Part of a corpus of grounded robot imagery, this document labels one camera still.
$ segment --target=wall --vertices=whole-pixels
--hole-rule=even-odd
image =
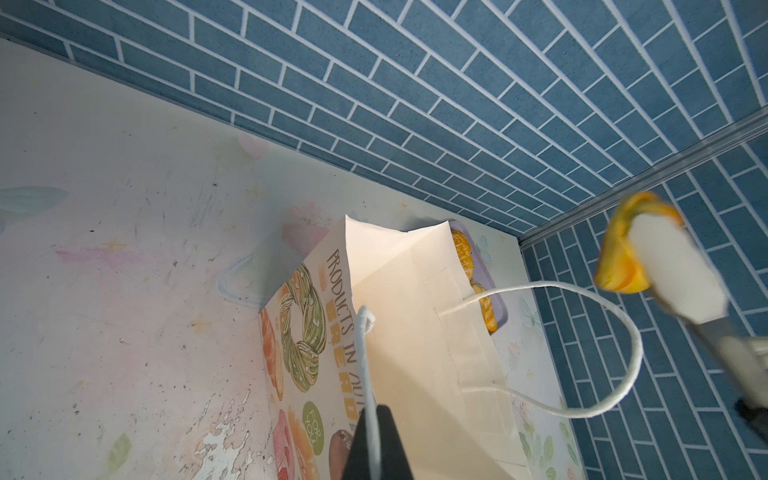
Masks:
[[[0,0],[0,31],[518,236],[766,104],[763,0]]]
[[[653,191],[684,215],[723,275],[743,335],[768,335],[768,134]],[[524,250],[531,280],[592,283],[611,210]],[[624,374],[627,330],[596,303],[535,291],[569,406],[591,405]],[[697,340],[647,293],[616,296],[641,329],[645,360],[619,408],[574,420],[589,478],[768,478],[768,448],[733,410],[737,394]]]

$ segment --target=orange peel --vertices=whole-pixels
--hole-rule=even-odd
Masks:
[[[605,230],[594,283],[603,290],[638,293],[650,288],[650,281],[627,240],[632,220],[640,214],[667,217],[678,227],[685,225],[672,205],[652,192],[629,194],[621,201]]]

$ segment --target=white rope handle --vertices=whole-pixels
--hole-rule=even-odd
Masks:
[[[571,285],[570,283],[550,282],[547,280],[541,280],[538,282],[526,283],[525,285],[505,286],[502,288],[494,288],[494,289],[486,290],[483,293],[478,293],[477,295],[472,295],[468,297],[467,299],[462,301],[459,305],[454,306],[448,310],[444,310],[440,312],[439,315],[444,315],[446,313],[453,313],[456,310],[460,310],[461,308],[464,308],[467,305],[472,305],[474,302],[477,302],[481,298],[486,298],[487,296],[491,296],[495,293],[514,292],[516,290],[526,290],[529,288],[543,288],[545,286],[554,286],[557,288],[562,288],[563,290],[569,290],[571,292],[578,293],[579,295],[586,296],[587,298],[592,299],[597,303],[600,303],[606,309],[610,310],[627,327],[627,329],[629,330],[629,334],[632,342],[632,355],[630,357],[629,366],[627,367],[627,373],[624,374],[624,378],[621,379],[621,383],[619,383],[616,389],[613,392],[611,392],[607,397],[605,397],[595,405],[591,407],[587,407],[585,409],[557,409],[555,407],[550,407],[549,405],[545,405],[544,403],[541,403],[538,400],[532,399],[531,397],[525,395],[524,393],[520,393],[512,389],[505,389],[503,387],[475,387],[468,390],[470,391],[484,391],[484,390],[503,391],[511,395],[514,395],[519,399],[525,400],[526,402],[537,406],[538,408],[544,410],[545,412],[549,412],[553,415],[557,415],[560,417],[565,417],[566,419],[589,419],[591,417],[600,415],[601,413],[605,413],[608,410],[614,408],[630,392],[630,390],[632,389],[632,385],[634,384],[634,381],[637,379],[637,375],[640,374],[640,367],[643,362],[643,339],[640,335],[640,330],[637,329],[637,326],[634,324],[632,319],[615,303],[606,300],[605,298],[597,295],[596,293],[592,293],[589,290],[581,288],[580,286]]]
[[[376,416],[376,398],[373,396],[371,375],[368,369],[366,333],[370,332],[376,318],[367,306],[360,307],[355,319],[355,350],[360,361],[362,399],[366,406],[366,445],[368,446],[368,470],[371,480],[379,480],[382,472],[382,441],[379,436],[379,417]]]

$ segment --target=purple tray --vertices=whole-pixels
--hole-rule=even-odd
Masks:
[[[475,279],[475,282],[483,285],[486,290],[496,288],[496,282],[493,281],[493,277],[491,277],[491,274],[488,273],[488,267],[485,266],[485,262],[482,259],[480,250],[478,250],[477,246],[475,245],[475,241],[469,234],[467,227],[456,220],[448,222],[448,225],[453,230],[462,232],[467,237],[467,240],[469,240],[469,254],[472,257],[472,261],[475,262],[475,273],[472,276],[472,278]],[[493,313],[496,317],[496,330],[498,331],[500,326],[507,323],[507,320],[509,319],[509,313],[507,312],[507,306],[504,304],[504,300],[502,300],[501,295],[494,293],[491,295],[491,301],[493,302]]]

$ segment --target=paper bag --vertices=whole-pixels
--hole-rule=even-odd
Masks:
[[[338,222],[260,314],[280,480],[338,480],[363,407],[355,312],[378,403],[417,479],[530,478],[498,353],[447,222],[412,232]]]

